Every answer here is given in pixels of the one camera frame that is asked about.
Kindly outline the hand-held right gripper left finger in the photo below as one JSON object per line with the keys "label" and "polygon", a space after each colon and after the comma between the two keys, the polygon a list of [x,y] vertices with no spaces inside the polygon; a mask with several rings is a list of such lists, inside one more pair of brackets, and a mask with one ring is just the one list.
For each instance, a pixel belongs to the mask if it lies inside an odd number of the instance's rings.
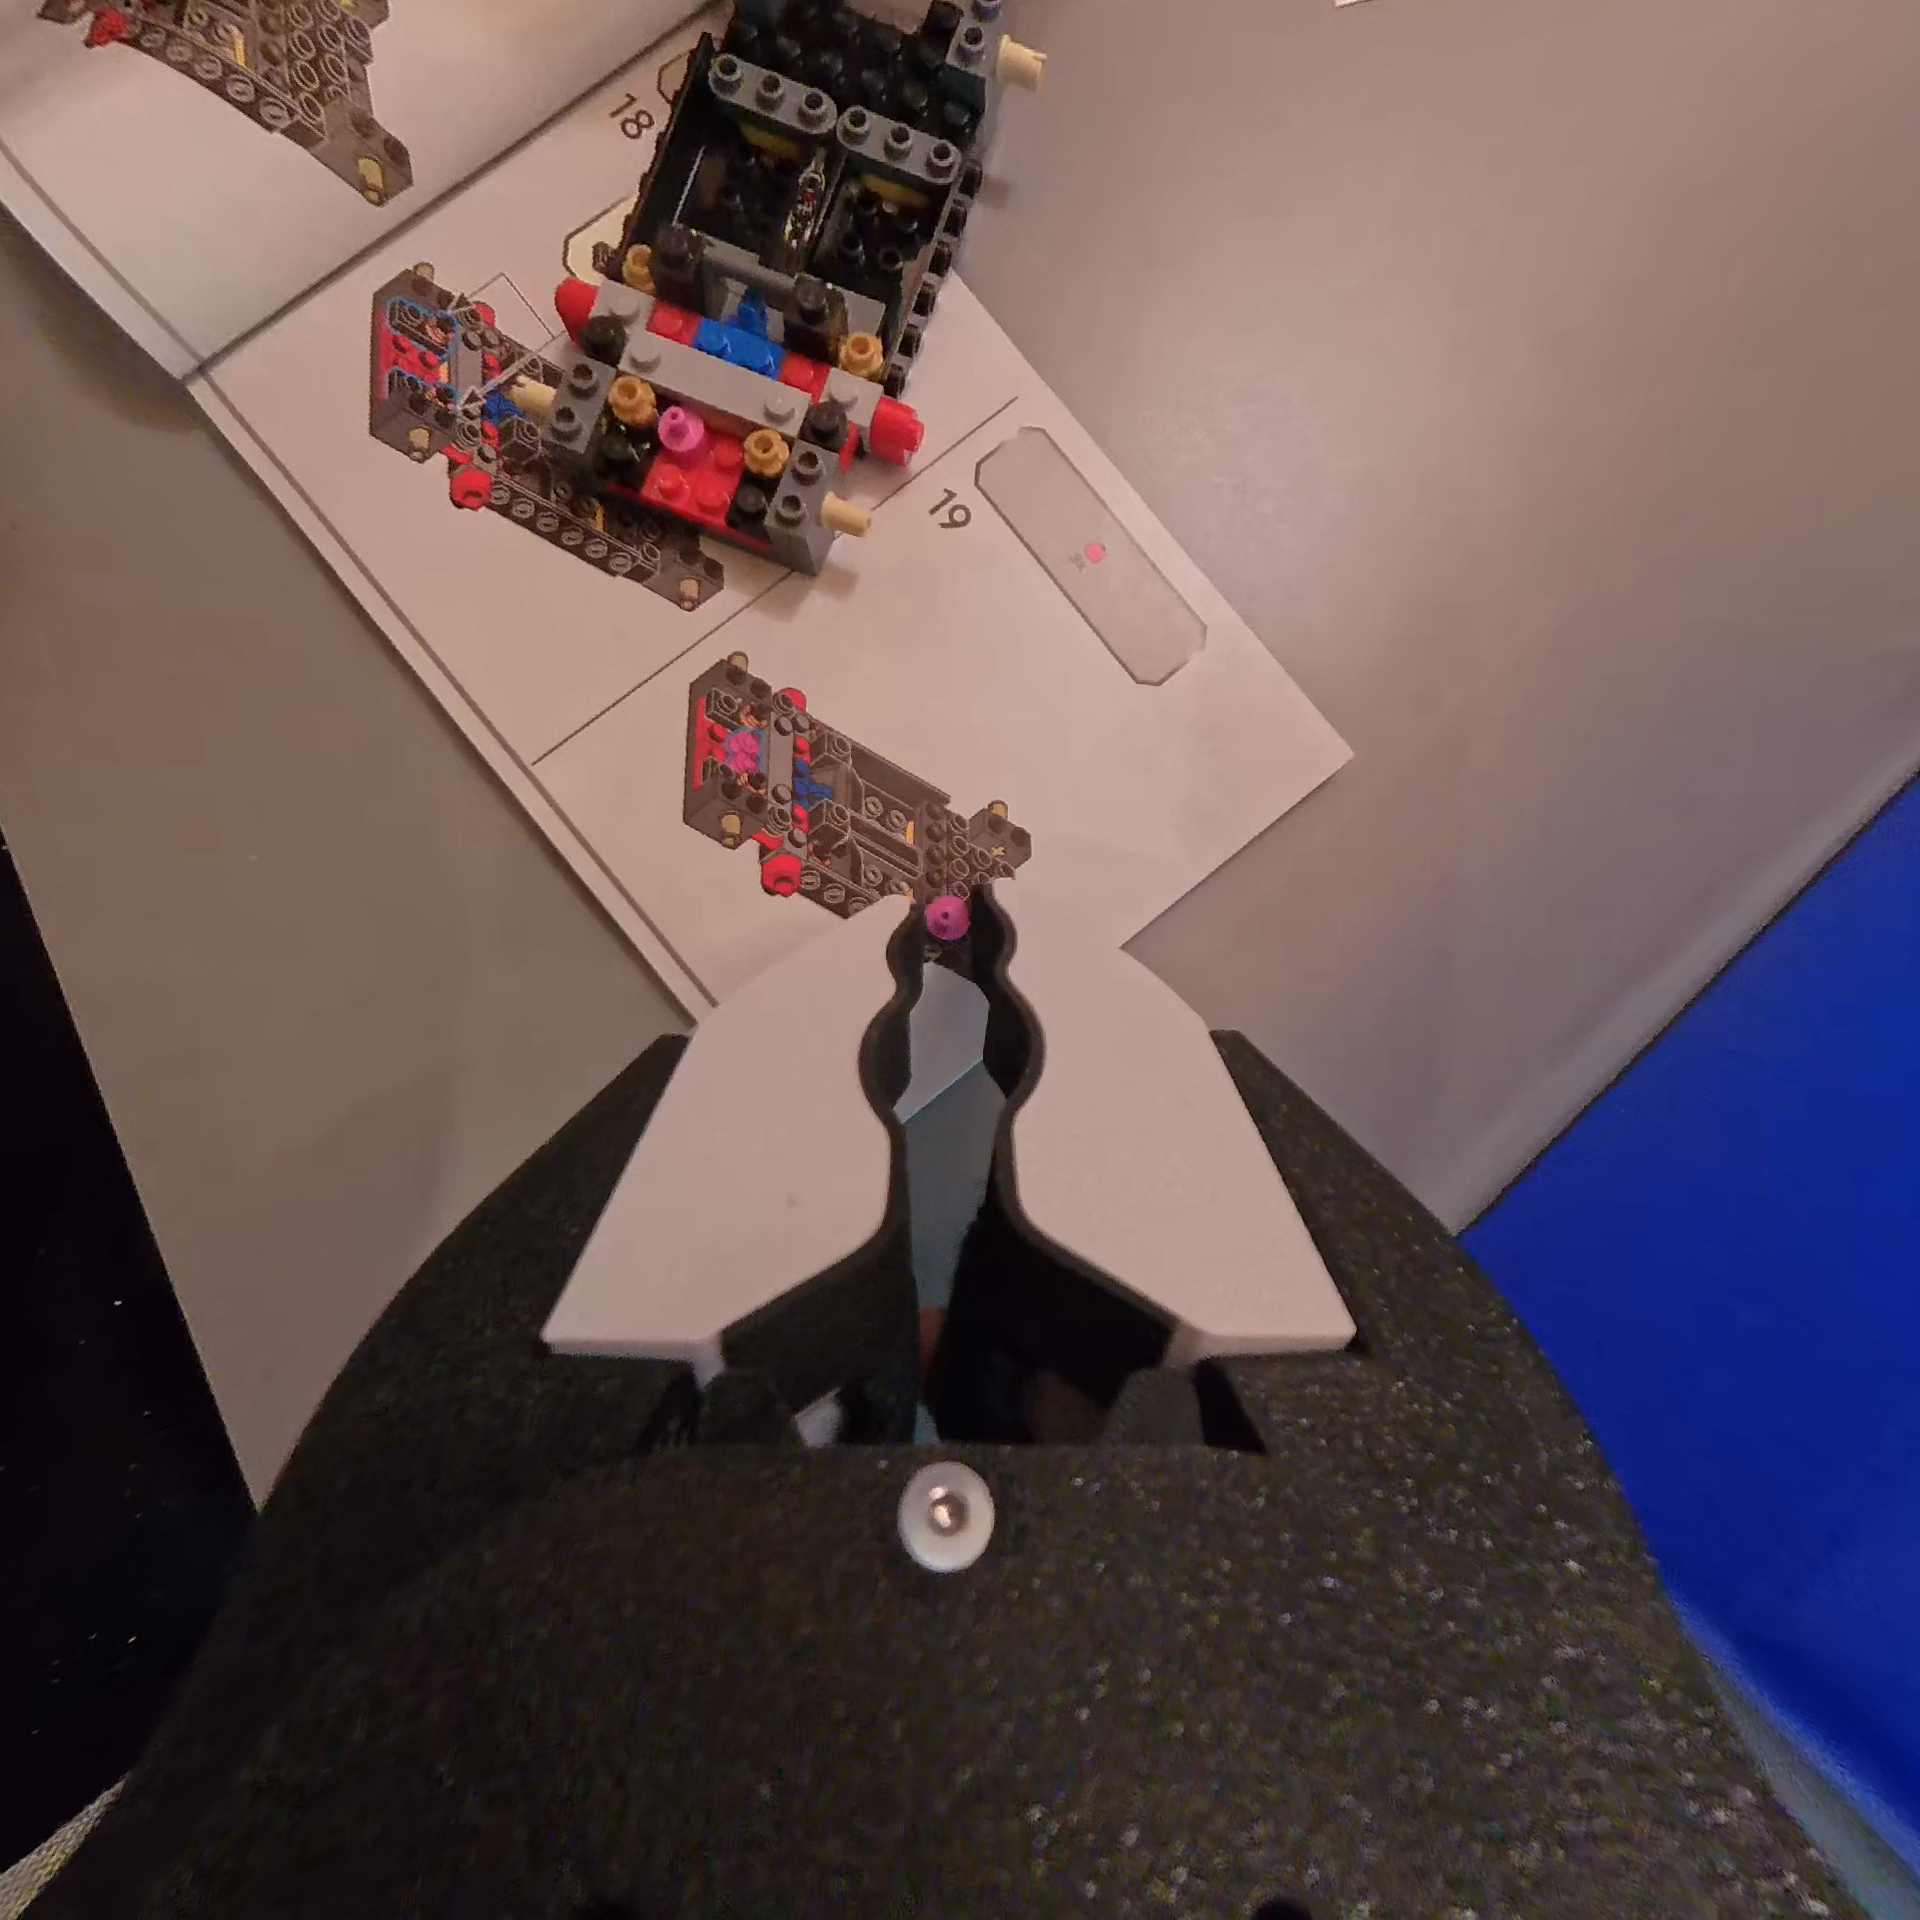
{"label": "hand-held right gripper left finger", "polygon": [[563,1356],[698,1376],[854,1376],[916,1328],[910,1274],[861,1256],[905,1230],[921,912],[888,895],[817,932],[690,1036],[544,1320]]}

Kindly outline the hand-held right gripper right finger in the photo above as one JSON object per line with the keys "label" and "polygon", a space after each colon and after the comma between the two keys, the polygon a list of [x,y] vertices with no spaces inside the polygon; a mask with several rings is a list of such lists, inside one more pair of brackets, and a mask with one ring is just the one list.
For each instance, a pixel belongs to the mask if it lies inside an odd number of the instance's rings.
{"label": "hand-held right gripper right finger", "polygon": [[972,964],[1001,1106],[960,1310],[1051,1374],[1347,1350],[1353,1310],[1204,1020],[1018,880],[977,895]]}

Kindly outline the lego car chassis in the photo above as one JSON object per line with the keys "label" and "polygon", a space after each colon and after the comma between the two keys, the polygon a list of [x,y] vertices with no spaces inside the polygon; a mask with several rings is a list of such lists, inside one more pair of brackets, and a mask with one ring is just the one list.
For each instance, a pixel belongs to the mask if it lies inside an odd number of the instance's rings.
{"label": "lego car chassis", "polygon": [[[1009,90],[1045,55],[1003,5],[734,5],[699,37],[592,278],[555,292],[560,357],[480,403],[451,495],[547,527],[606,568],[665,559],[675,520],[792,571],[872,517],[859,462],[905,468],[905,403],[960,259]],[[657,440],[668,404],[712,430],[699,463]]]}

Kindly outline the lego instruction booklet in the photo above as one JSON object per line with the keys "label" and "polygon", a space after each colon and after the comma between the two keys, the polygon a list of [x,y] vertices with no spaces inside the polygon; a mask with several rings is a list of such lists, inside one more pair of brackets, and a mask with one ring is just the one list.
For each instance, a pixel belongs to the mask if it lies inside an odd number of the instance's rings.
{"label": "lego instruction booklet", "polygon": [[[1350,749],[960,278],[817,574],[459,506],[734,5],[5,5],[5,206],[169,373],[690,1018],[1020,872],[1124,942]],[[997,111],[1034,117],[1040,90]],[[987,171],[968,237],[993,210]]]}

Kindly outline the blue plastic bin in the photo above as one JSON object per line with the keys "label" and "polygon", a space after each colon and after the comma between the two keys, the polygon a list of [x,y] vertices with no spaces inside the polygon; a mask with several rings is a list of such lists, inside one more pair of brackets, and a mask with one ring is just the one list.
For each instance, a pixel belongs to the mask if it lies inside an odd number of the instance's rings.
{"label": "blue plastic bin", "polygon": [[1916,781],[1466,1244],[1702,1647],[1916,1871]]}

